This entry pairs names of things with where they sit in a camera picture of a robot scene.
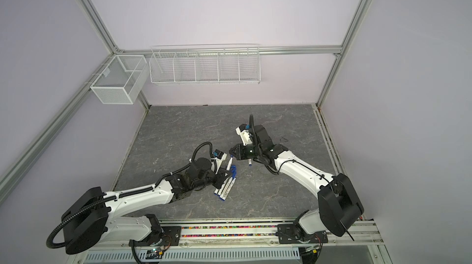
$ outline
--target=white wall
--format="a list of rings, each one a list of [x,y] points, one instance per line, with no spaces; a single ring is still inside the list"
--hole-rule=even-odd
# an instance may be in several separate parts
[[[74,0],[0,0],[0,175],[107,55]],[[47,236],[87,189],[109,190],[142,115],[89,96],[0,206],[0,262],[66,261]]]
[[[0,0],[0,176],[106,56],[74,0]]]
[[[260,84],[156,86],[143,92],[151,105],[315,103],[333,54],[261,56]]]
[[[121,49],[340,45],[360,0],[92,0]],[[332,55],[262,56],[260,85],[154,87],[151,105],[316,102]]]
[[[341,44],[359,0],[92,0],[121,49]]]
[[[48,249],[46,238],[86,190],[110,190],[143,112],[89,96],[0,206],[2,263],[65,263],[65,249]]]
[[[472,0],[374,0],[325,104],[393,263],[470,263]]]

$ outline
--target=robotic arm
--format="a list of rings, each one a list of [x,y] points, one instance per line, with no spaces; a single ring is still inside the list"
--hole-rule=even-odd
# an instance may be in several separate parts
[[[254,126],[252,114],[249,125],[242,124],[236,128],[236,133],[243,142],[229,151],[236,159],[262,163],[275,175],[285,173],[318,199],[319,209],[300,214],[290,229],[291,234],[283,235],[306,242],[315,232],[325,230],[336,236],[349,234],[347,229],[364,213],[364,208],[347,176],[323,172],[302,161],[287,147],[274,144],[262,125]]]
[[[363,214],[363,206],[351,181],[344,174],[334,176],[321,171],[295,156],[281,144],[274,144],[262,125],[254,126],[251,114],[249,125],[236,128],[242,143],[230,153],[237,160],[252,159],[262,163],[272,174],[285,173],[317,197],[319,209],[305,211],[293,224],[279,224],[280,243],[312,242],[316,232],[329,230],[342,236]],[[209,145],[210,159],[195,156],[199,149]],[[150,185],[124,191],[102,192],[100,187],[89,189],[61,217],[59,224],[46,240],[51,249],[66,248],[67,254],[83,252],[105,241],[130,240],[133,256],[138,263],[135,246],[155,246],[156,254],[168,249],[173,239],[161,227],[156,216],[123,217],[126,214],[152,205],[168,204],[190,196],[193,190],[207,185],[220,189],[231,172],[221,167],[227,155],[213,151],[210,142],[200,144],[189,163],[175,172],[162,175]],[[54,243],[56,235],[63,230],[64,242]]]
[[[210,158],[195,160],[198,150],[210,147]],[[220,188],[231,174],[221,166],[227,155],[212,150],[210,142],[200,144],[190,162],[179,170],[168,173],[150,185],[124,191],[102,192],[100,187],[89,189],[61,217],[59,224],[46,240],[51,249],[66,248],[69,255],[83,252],[104,241],[130,239],[130,246],[164,246],[164,230],[153,214],[142,217],[122,217],[152,205],[168,204],[190,196],[192,190],[207,185]],[[54,243],[63,229],[64,242]]]

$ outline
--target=aluminum frame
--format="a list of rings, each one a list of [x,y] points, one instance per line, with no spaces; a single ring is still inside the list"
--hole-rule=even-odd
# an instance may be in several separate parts
[[[168,53],[214,53],[214,52],[237,52],[245,51],[246,48],[190,48],[181,49],[176,45],[176,49],[166,49]],[[296,54],[339,54],[342,51],[340,45],[313,45],[313,46],[273,46],[273,47],[259,47],[259,55],[296,55]],[[152,55],[156,50],[124,50],[122,54],[133,55]]]
[[[229,218],[229,219],[192,219],[192,220],[162,220],[162,226],[181,225],[183,227],[201,227],[201,226],[228,226],[234,224],[242,225],[277,225],[280,223],[292,223],[295,218]],[[277,228],[257,228],[258,233],[265,232],[276,232]],[[213,228],[213,229],[182,229],[185,234],[196,234],[202,232],[202,234],[234,234],[234,228]],[[385,243],[375,225],[374,221],[356,221],[350,228],[349,232],[356,240],[352,242],[351,238],[345,234],[342,237],[337,237],[330,232],[327,232],[328,243],[323,244],[324,246],[368,246],[369,250],[374,252],[373,259],[377,259],[374,256],[382,255],[385,257],[388,255],[384,247]],[[201,249],[229,249],[229,248],[278,248],[278,247],[311,247],[313,244],[280,244],[277,236],[221,236],[221,237],[182,237],[178,246],[170,247],[173,251],[188,250],[201,250]],[[151,247],[141,247],[142,249],[151,249]],[[128,241],[114,241],[99,243],[90,248],[87,251],[76,255],[70,255],[67,264],[71,263],[84,263],[89,251],[103,251],[103,250],[128,250]]]
[[[111,61],[112,57],[113,56],[108,56],[103,63],[100,64],[87,83],[83,84],[80,89],[77,90],[67,104],[61,108],[43,131],[33,139],[28,148],[23,151],[20,157],[10,166],[5,174],[1,176],[0,206],[20,183],[26,173],[28,173],[32,165],[41,157],[49,144],[68,123],[75,112],[82,106],[87,97],[91,94],[90,83],[98,77],[98,74]]]
[[[53,141],[56,135],[61,131],[61,129],[67,124],[69,119],[74,115],[77,109],[85,102],[86,98],[91,94],[90,83],[95,80],[99,72],[103,69],[103,65],[107,64],[110,60],[110,57],[115,54],[137,54],[137,55],[150,55],[151,50],[121,50],[114,42],[109,31],[106,29],[105,24],[101,20],[97,10],[93,6],[91,0],[76,0],[80,8],[86,15],[86,18],[91,23],[94,30],[97,32],[100,39],[103,41],[105,47],[109,50],[110,55],[107,57],[105,62],[98,67],[98,69],[92,74],[91,78],[88,80],[88,83],[84,84],[70,100],[63,106],[61,111],[56,114],[56,116],[50,121],[50,123],[44,128],[44,130],[30,143],[30,146],[25,149],[21,156],[12,164],[9,170],[0,178],[0,205],[8,197],[8,195],[14,190],[15,186],[20,182],[20,180],[26,175],[28,170],[32,165],[39,159],[41,154],[47,149],[49,144]],[[360,24],[367,12],[369,5],[372,0],[361,0],[356,13],[351,21],[349,29],[346,33],[346,36],[343,40],[342,45],[321,45],[321,46],[281,46],[281,47],[261,47],[261,55],[296,55],[296,54],[334,54],[337,56],[333,67],[330,71],[330,74],[327,78],[327,81],[323,87],[320,98],[315,106],[315,115],[317,116],[318,125],[322,130],[323,137],[325,138],[325,144],[327,146],[328,152],[330,154],[333,166],[335,167],[335,172],[338,173],[345,172],[344,167],[341,164],[339,155],[334,144],[331,142],[331,137],[327,129],[326,123],[322,116],[321,110],[318,109],[326,98],[326,95],[333,84],[333,81],[337,75],[339,67],[347,53],[351,42],[354,39],[354,36],[359,29]],[[149,111],[149,103],[147,102],[142,91],[139,93],[138,98],[145,108],[145,114]],[[375,247],[382,247],[383,242],[381,238],[378,244],[372,244]],[[328,243],[327,245],[344,245],[339,241],[339,238],[333,239],[333,242]],[[385,247],[378,248],[379,253],[384,257],[388,255]],[[81,254],[73,255],[69,257],[67,263],[80,263],[76,259],[80,258]]]
[[[354,17],[351,21],[351,24],[349,25],[349,28],[347,29],[346,36],[344,37],[343,43],[341,45],[342,50],[339,54],[336,55],[336,60],[334,61],[331,71],[329,72],[328,78],[326,79],[326,82],[323,86],[323,90],[320,94],[320,97],[318,98],[318,101],[316,102],[316,105],[318,107],[321,107],[323,105],[323,102],[326,99],[327,93],[331,89],[334,79],[336,78],[336,75],[338,74],[339,67],[342,64],[345,58],[345,55],[349,51],[349,48],[351,47],[351,43],[354,41],[354,37],[357,31],[359,30],[359,27],[362,24],[365,14],[369,10],[371,2],[372,0],[361,0],[359,2],[359,5],[357,6]]]

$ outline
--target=marble surface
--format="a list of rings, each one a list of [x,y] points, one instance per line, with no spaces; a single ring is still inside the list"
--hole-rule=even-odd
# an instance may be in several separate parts
[[[223,152],[241,139],[236,127],[262,124],[274,143],[288,147],[304,161],[333,173],[315,114],[309,104],[152,106],[123,167],[115,190],[152,184],[164,173],[188,163],[193,150],[204,141]],[[208,157],[208,147],[197,157]],[[214,195],[214,187],[193,191],[191,196],[167,205],[131,213],[156,214],[159,219],[297,217],[318,207],[316,198],[285,174],[273,175],[258,163],[233,160],[236,182],[226,201]]]

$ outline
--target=wire shelf organizer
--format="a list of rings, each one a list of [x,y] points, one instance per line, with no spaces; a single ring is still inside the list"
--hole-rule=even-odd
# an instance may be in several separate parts
[[[115,55],[90,89],[103,104],[133,104],[149,72],[143,55]]]
[[[259,83],[259,46],[153,46],[149,59],[156,85]]]

